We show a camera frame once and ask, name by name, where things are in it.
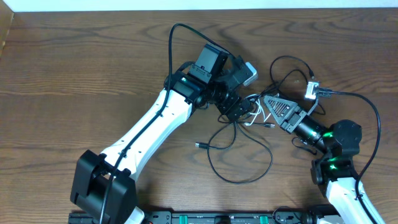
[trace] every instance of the green terminal block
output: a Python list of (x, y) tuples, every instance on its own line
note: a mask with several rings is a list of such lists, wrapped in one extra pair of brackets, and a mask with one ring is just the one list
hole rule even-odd
[(267, 216), (260, 216), (260, 224), (268, 224), (268, 217)]
[(188, 224), (188, 215), (180, 215), (180, 224)]

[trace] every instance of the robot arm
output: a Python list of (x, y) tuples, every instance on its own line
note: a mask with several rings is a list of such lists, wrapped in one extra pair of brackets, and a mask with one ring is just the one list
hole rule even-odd
[[(105, 162), (114, 165), (120, 152), (126, 147), (128, 142), (144, 127), (149, 120), (159, 111), (165, 100), (166, 90), (162, 90), (156, 102), (149, 111), (127, 132), (121, 139), (112, 146), (102, 151), (106, 155)], [(185, 102), (185, 97), (171, 90), (167, 106), (163, 110), (162, 116), (154, 121), (149, 128), (134, 142), (131, 149), (121, 161), (118, 169), (120, 171), (129, 169), (130, 178), (137, 181), (139, 174), (144, 168), (149, 158), (155, 153), (156, 149), (164, 142), (169, 134), (190, 117), (192, 104)]]
[[(294, 101), (274, 96), (265, 96), (264, 104), (284, 131), (296, 134), (305, 144), (323, 154), (320, 159), (312, 161), (312, 181), (318, 185), (342, 220), (345, 223), (372, 223), (355, 191), (358, 174), (354, 169), (353, 156), (359, 153), (359, 142), (362, 139), (360, 125), (342, 120), (326, 128), (310, 116), (317, 106), (317, 95), (330, 97), (329, 93), (330, 90), (319, 88), (319, 83), (309, 82), (305, 98), (315, 100), (309, 112)], [(373, 219), (377, 223), (384, 223), (366, 195), (362, 182), (359, 182), (359, 192)], [(312, 223), (330, 223), (326, 220), (325, 217), (313, 217)]]
[[(231, 70), (223, 69), (226, 60), (233, 64)], [(191, 66), (188, 73), (183, 70)], [(140, 223), (144, 213), (137, 207), (136, 181), (146, 162), (167, 136), (208, 103), (213, 103), (220, 113), (234, 121), (252, 111), (249, 100), (242, 99), (237, 89), (247, 86), (257, 78), (250, 63), (235, 58), (223, 49), (206, 44), (195, 63), (183, 64), (165, 81), (170, 88), (167, 105), (162, 114), (132, 143), (120, 164), (109, 188), (109, 197), (103, 223)], [(106, 174), (115, 170), (122, 150), (144, 126), (149, 124), (162, 107), (167, 90), (162, 90), (151, 109), (120, 140), (106, 148), (100, 155), (87, 150), (78, 160), (70, 200), (95, 219), (99, 219), (106, 188), (110, 182)]]

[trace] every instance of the white wall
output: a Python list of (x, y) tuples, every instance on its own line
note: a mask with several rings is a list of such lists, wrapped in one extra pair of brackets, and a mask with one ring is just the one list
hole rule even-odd
[(4, 0), (14, 12), (398, 7), (398, 0)]

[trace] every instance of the black wire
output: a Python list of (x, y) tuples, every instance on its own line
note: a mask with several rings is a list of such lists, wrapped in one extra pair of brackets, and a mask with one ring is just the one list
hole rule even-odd
[(198, 110), (207, 110), (210, 107), (210, 103), (207, 102), (206, 106), (197, 108)]
[[(226, 52), (228, 52), (226, 49), (224, 49), (223, 47), (221, 47), (220, 45), (218, 45), (217, 43), (215, 43), (214, 41), (210, 40), (208, 37), (206, 37), (205, 35), (201, 34), (199, 31), (195, 30), (194, 28), (187, 26), (185, 24), (181, 24), (181, 23), (177, 23), (174, 24), (174, 26), (171, 28), (170, 30), (170, 35), (169, 35), (169, 75), (168, 78), (170, 78), (172, 76), (172, 71), (173, 71), (173, 63), (172, 63), (172, 37), (173, 37), (173, 32), (175, 30), (176, 27), (178, 26), (182, 26), (187, 28), (188, 30), (196, 33), (197, 35), (199, 35), (200, 37), (204, 38), (205, 40), (207, 40), (208, 42), (212, 43), (213, 45), (222, 48), (223, 50), (225, 50)], [(187, 62), (185, 64), (183, 64), (180, 68), (188, 65), (189, 66), (190, 62)], [(105, 193), (104, 193), (104, 200), (101, 206), (101, 215), (99, 217), (99, 224), (103, 223), (104, 220), (104, 214), (106, 211), (106, 204), (108, 203), (108, 198), (109, 198), (109, 192), (110, 189), (112, 187), (112, 183), (113, 183), (113, 179), (114, 176), (116, 174), (116, 171), (118, 169), (118, 166), (120, 165), (121, 160), (123, 159), (123, 157), (126, 155), (127, 151), (131, 148), (132, 144), (139, 138), (139, 136), (141, 136), (141, 134), (143, 134), (143, 132), (145, 132), (145, 130), (159, 117), (162, 116), (162, 112), (165, 109), (167, 102), (169, 100), (169, 95), (170, 95), (170, 89), (171, 89), (171, 82), (169, 81), (168, 85), (167, 85), (167, 89), (166, 89), (166, 96), (165, 96), (165, 100), (163, 102), (162, 107), (160, 108), (160, 110), (158, 110), (158, 112), (155, 114), (155, 116), (134, 136), (134, 138), (129, 142), (129, 144), (127, 144), (127, 146), (121, 151), (120, 156), (118, 157), (114, 167), (113, 167), (113, 171), (111, 173), (111, 175), (109, 176), (109, 183), (106, 187)]]
[(361, 203), (363, 210), (366, 212), (366, 214), (368, 215), (369, 219), (373, 222), (376, 223), (375, 219), (373, 218), (373, 216), (370, 214), (368, 208), (365, 206), (363, 200), (362, 200), (362, 196), (359, 193), (359, 181), (361, 181), (361, 178), (363, 176), (363, 174), (365, 173), (366, 169), (368, 169), (368, 167), (371, 165), (374, 157), (376, 156), (377, 150), (379, 148), (379, 143), (380, 143), (380, 138), (381, 138), (381, 121), (380, 121), (380, 115), (379, 112), (376, 108), (376, 106), (372, 103), (372, 101), (370, 101), (369, 99), (367, 99), (365, 96), (357, 94), (357, 93), (347, 93), (347, 92), (340, 92), (340, 91), (329, 91), (329, 93), (332, 94), (337, 94), (337, 95), (347, 95), (347, 96), (356, 96), (361, 98), (362, 100), (366, 101), (369, 105), (371, 105), (372, 109), (374, 110), (374, 113), (376, 115), (376, 119), (377, 119), (377, 138), (376, 138), (376, 145), (374, 147), (373, 153), (369, 159), (369, 161), (366, 163), (366, 165), (364, 166), (363, 170), (359, 173), (358, 178), (356, 179), (355, 182), (355, 192), (356, 192), (356, 197), (358, 198), (359, 202)]
[[(214, 138), (218, 133), (220, 133), (222, 130), (224, 130), (226, 127), (228, 127), (228, 126), (231, 125), (231, 124), (233, 124), (233, 126), (234, 126), (234, 138), (233, 138), (231, 144), (230, 144), (229, 146), (227, 146), (227, 147), (218, 148), (218, 149), (229, 149), (229, 148), (234, 144), (235, 139), (236, 139), (236, 128), (238, 128), (238, 129), (240, 130), (240, 132), (241, 132), (243, 135), (245, 135), (248, 139), (250, 139), (250, 140), (252, 140), (252, 141), (258, 143), (259, 145), (261, 145), (262, 147), (264, 147), (265, 149), (267, 149), (269, 155), (271, 156), (271, 161), (270, 161), (270, 163), (269, 163), (269, 166), (268, 166), (267, 170), (266, 170), (263, 174), (261, 174), (259, 177), (256, 177), (255, 179), (251, 179), (251, 180), (239, 180), (239, 181), (228, 180), (228, 179), (224, 178), (222, 175), (220, 175), (220, 174), (217, 172), (217, 170), (214, 168), (214, 166), (213, 166), (213, 163), (212, 163), (211, 158), (210, 158), (210, 148), (214, 148), (214, 146), (210, 146), (211, 141), (213, 140), (213, 138)], [(261, 143), (261, 142), (255, 140), (254, 138), (252, 138), (252, 137), (250, 137), (249, 135), (247, 135), (247, 134), (239, 127), (238, 121), (230, 122), (230, 123), (224, 125), (221, 129), (219, 129), (216, 133), (214, 133), (214, 134), (212, 135), (212, 137), (209, 139), (207, 145), (208, 145), (208, 147), (207, 147), (207, 158), (208, 158), (208, 160), (209, 160), (211, 169), (213, 170), (213, 172), (214, 172), (220, 179), (222, 179), (223, 181), (225, 181), (225, 182), (227, 182), (227, 183), (230, 183), (230, 184), (248, 184), (248, 183), (253, 183), (253, 182), (255, 182), (255, 181), (261, 179), (262, 177), (264, 177), (264, 176), (268, 173), (268, 171), (269, 171), (269, 169), (271, 168), (272, 163), (273, 163), (273, 161), (274, 161), (274, 158), (273, 158), (273, 156), (272, 156), (271, 150), (270, 150), (267, 146), (265, 146), (263, 143)]]
[[(221, 121), (220, 119), (221, 119), (223, 116), (224, 116), (223, 114), (219, 115), (218, 118), (217, 118), (217, 121), (220, 122), (220, 123), (222, 123), (222, 124), (229, 124), (229, 123), (232, 123), (231, 121), (225, 121), (225, 120), (224, 120), (224, 121)], [(240, 120), (238, 121), (238, 123), (243, 123), (244, 120), (250, 118), (251, 116), (252, 116), (251, 114), (246, 114), (246, 116), (245, 116), (244, 118), (240, 119)]]
[(307, 148), (307, 147), (298, 146), (298, 145), (294, 144), (294, 140), (296, 140), (296, 139), (301, 140), (301, 139), (298, 138), (298, 137), (292, 138), (292, 144), (293, 144), (295, 147), (297, 147), (297, 148), (299, 148), (299, 149), (303, 149), (304, 151), (307, 151), (307, 152), (313, 154), (314, 156), (316, 156), (316, 154), (317, 154), (318, 151), (313, 152), (311, 149), (309, 149), (309, 148)]
[(182, 72), (189, 66), (193, 65), (195, 62), (189, 61), (189, 62), (184, 62), (178, 69), (177, 71)]
[[(286, 74), (286, 76), (280, 82), (275, 82), (274, 79), (272, 78), (271, 73), (270, 73), (272, 83), (269, 86), (267, 86), (259, 95), (257, 95), (257, 96), (249, 96), (248, 99), (249, 100), (251, 100), (251, 99), (255, 99), (256, 100), (256, 99), (258, 99), (258, 98), (260, 98), (262, 96), (265, 96), (267, 94), (272, 94), (272, 93), (274, 93), (276, 91), (276, 92), (278, 92), (281, 95), (282, 98), (285, 98), (286, 100), (302, 101), (303, 99), (292, 98), (292, 97), (287, 96), (284, 92), (282, 92), (279, 89), (280, 86), (283, 84), (283, 82), (286, 80), (286, 78), (289, 75), (291, 75), (292, 73), (294, 73), (294, 72), (299, 72), (304, 77), (304, 80), (305, 80), (306, 84), (308, 84), (308, 79), (306, 78), (304, 72), (301, 71), (300, 69), (294, 69), (294, 70), (290, 71), (288, 74)], [(319, 114), (319, 115), (326, 115), (326, 111), (323, 108), (323, 106), (320, 103), (318, 103), (318, 106), (321, 108), (322, 112), (314, 111), (313, 113), (316, 113), (316, 114)]]
[(296, 219), (299, 220), (298, 223), (301, 223), (301, 218), (299, 218), (299, 216), (298, 216), (295, 212), (293, 212), (293, 210), (292, 210), (289, 206), (283, 205), (283, 206), (279, 206), (277, 209), (274, 210), (274, 212), (272, 212), (272, 219), (273, 219), (277, 224), (280, 224), (280, 222), (278, 222), (278, 221), (276, 220), (275, 216), (276, 216), (277, 211), (278, 211), (279, 209), (281, 209), (281, 208), (288, 208), (288, 209), (290, 210), (290, 212), (292, 212), (292, 213), (294, 214), (294, 217), (296, 217)]
[(308, 72), (309, 72), (311, 78), (313, 77), (313, 72), (312, 72), (310, 66), (306, 62), (304, 62), (302, 59), (299, 59), (299, 58), (291, 56), (291, 55), (282, 55), (282, 56), (279, 56), (279, 57), (275, 58), (275, 60), (271, 63), (271, 66), (269, 67), (269, 75), (270, 75), (271, 81), (273, 83), (275, 82), (275, 80), (274, 80), (274, 77), (272, 77), (272, 66), (274, 66), (274, 63), (276, 61), (278, 61), (279, 59), (282, 59), (282, 58), (291, 58), (291, 59), (294, 59), (294, 60), (298, 60), (299, 62), (302, 62), (308, 68)]
[(212, 137), (210, 138), (209, 142), (211, 142), (211, 140), (213, 140), (213, 138), (215, 138), (215, 137), (217, 136), (218, 133), (220, 133), (222, 130), (224, 130), (225, 128), (227, 128), (227, 127), (230, 126), (231, 124), (233, 124), (233, 126), (234, 126), (234, 138), (232, 139), (231, 144), (229, 144), (229, 146), (226, 146), (226, 147), (216, 147), (216, 146), (211, 146), (210, 143), (209, 143), (209, 144), (208, 144), (208, 147), (209, 147), (209, 148), (211, 148), (211, 149), (217, 149), (217, 150), (224, 150), (224, 149), (229, 149), (230, 147), (232, 147), (232, 145), (235, 143), (235, 140), (236, 140), (236, 123), (235, 123), (235, 122), (229, 123), (229, 124), (223, 126), (222, 128), (220, 128), (216, 133), (214, 133), (214, 134), (212, 135)]

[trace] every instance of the wooden table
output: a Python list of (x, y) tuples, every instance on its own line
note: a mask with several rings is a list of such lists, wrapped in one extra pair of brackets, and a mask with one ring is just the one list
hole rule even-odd
[[(0, 61), (0, 223), (66, 223), (76, 161), (86, 149), (100, 153), (149, 109), (168, 71), (167, 41), (176, 22), (190, 24), (241, 54), (259, 71), (242, 94), (271, 83), (269, 65), (280, 55), (305, 60), (322, 86), (361, 93), (382, 119), (377, 156), (363, 177), (387, 223), (398, 222), (398, 9), (57, 12), (17, 13)], [(196, 60), (205, 42), (177, 29), (173, 65)], [(275, 79), (302, 68), (275, 65)], [(302, 96), (302, 77), (284, 89)], [(376, 121), (363, 101), (322, 99), (329, 126), (352, 119), (363, 127), (358, 171), (376, 142)], [(271, 171), (246, 185), (223, 182), (211, 171), (207, 141), (221, 125), (215, 107), (197, 111), (150, 159), (138, 183), (143, 207), (203, 211), (264, 211), (326, 203), (310, 177), (311, 154), (293, 147), (281, 129), (251, 128), (274, 155)], [(216, 144), (231, 140), (231, 130)], [(238, 135), (226, 152), (211, 152), (227, 178), (260, 174), (268, 153)]]

